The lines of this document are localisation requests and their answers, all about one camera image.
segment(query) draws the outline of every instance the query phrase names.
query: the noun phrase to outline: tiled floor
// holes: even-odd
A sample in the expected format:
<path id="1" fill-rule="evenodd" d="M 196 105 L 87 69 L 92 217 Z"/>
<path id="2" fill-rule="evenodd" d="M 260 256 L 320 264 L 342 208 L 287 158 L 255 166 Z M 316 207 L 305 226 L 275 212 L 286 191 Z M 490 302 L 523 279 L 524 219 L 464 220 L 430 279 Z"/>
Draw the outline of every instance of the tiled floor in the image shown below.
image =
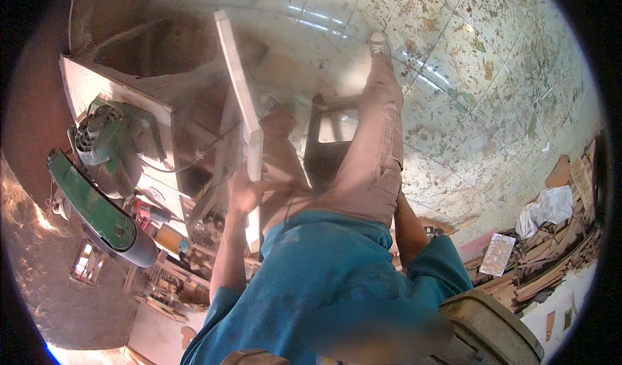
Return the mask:
<path id="1" fill-rule="evenodd" d="M 259 86 L 295 99 L 304 149 L 311 99 L 359 95 L 370 29 L 393 46 L 403 112 L 406 192 L 462 245 L 514 227 L 561 154 L 573 161 L 598 125 L 598 95 L 553 0 L 152 0 L 199 15 L 226 9 L 269 46 Z"/>

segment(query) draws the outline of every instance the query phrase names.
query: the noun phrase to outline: teal shirt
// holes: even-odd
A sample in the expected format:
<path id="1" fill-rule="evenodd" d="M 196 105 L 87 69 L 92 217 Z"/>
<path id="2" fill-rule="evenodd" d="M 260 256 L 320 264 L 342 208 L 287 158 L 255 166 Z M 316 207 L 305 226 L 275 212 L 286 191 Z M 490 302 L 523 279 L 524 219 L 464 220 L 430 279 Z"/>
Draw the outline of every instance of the teal shirt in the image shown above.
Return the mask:
<path id="1" fill-rule="evenodd" d="M 361 299 L 406 300 L 438 310 L 447 298 L 473 288 L 449 237 L 432 239 L 408 277 L 391 263 L 392 243 L 383 224 L 327 211 L 305 210 L 276 225 L 246 290 L 216 291 L 182 364 L 219 364 L 236 350 L 261 347 L 292 364 L 313 365 L 316 354 L 299 339 L 300 320 L 310 312 Z"/>

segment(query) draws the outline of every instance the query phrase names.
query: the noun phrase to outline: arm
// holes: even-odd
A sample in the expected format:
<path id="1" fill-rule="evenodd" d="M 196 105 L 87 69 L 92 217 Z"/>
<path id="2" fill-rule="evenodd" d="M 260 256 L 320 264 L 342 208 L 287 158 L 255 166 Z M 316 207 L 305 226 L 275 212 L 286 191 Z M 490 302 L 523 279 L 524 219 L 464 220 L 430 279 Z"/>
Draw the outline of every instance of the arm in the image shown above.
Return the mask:
<path id="1" fill-rule="evenodd" d="M 225 216 L 225 230 L 216 253 L 212 280 L 210 282 L 210 303 L 221 287 L 244 291 L 246 273 L 244 252 L 246 250 L 245 227 L 248 214 L 259 204 L 268 182 L 252 183 L 248 178 L 246 164 L 233 175 L 229 210 Z"/>
<path id="2" fill-rule="evenodd" d="M 408 200 L 400 191 L 397 196 L 395 218 L 395 240 L 399 250 L 402 268 L 407 270 L 415 257 L 429 244 L 424 226 L 408 205 Z"/>

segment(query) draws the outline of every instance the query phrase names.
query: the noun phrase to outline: person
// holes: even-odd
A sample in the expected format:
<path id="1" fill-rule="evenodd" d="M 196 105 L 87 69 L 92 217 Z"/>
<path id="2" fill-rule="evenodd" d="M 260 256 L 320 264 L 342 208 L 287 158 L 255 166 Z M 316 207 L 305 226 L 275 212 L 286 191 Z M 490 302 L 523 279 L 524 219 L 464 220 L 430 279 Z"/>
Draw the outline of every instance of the person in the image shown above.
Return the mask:
<path id="1" fill-rule="evenodd" d="M 400 191 L 404 103 L 384 33 L 370 34 L 371 72 L 359 124 L 330 189 L 315 196 L 287 137 L 295 119 L 282 105 L 262 121 L 264 177 L 239 168 L 210 286 L 202 330 L 183 364 L 219 364 L 230 353 L 260 347 L 292 364 L 315 364 L 300 340 L 300 321 L 327 305 L 357 299 L 413 301 L 438 310 L 472 289 L 452 241 L 428 240 Z M 247 215 L 261 204 L 264 256 L 246 286 Z M 396 242 L 406 275 L 388 250 Z"/>

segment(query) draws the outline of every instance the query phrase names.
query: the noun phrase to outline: khaki pants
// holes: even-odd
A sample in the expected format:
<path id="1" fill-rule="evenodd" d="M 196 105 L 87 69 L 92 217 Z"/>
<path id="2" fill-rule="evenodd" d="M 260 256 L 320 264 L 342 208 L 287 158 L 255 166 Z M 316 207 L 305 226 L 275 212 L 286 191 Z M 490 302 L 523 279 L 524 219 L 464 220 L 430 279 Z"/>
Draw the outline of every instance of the khaki pants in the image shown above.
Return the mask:
<path id="1" fill-rule="evenodd" d="M 321 209 L 390 227 L 402 183 L 402 107 L 404 95 L 387 59 L 372 60 L 359 105 L 356 133 L 330 189 L 317 196 L 309 187 L 287 137 L 296 123 L 283 106 L 261 121 L 264 179 L 281 185 L 264 195 L 264 233 L 303 209 Z"/>

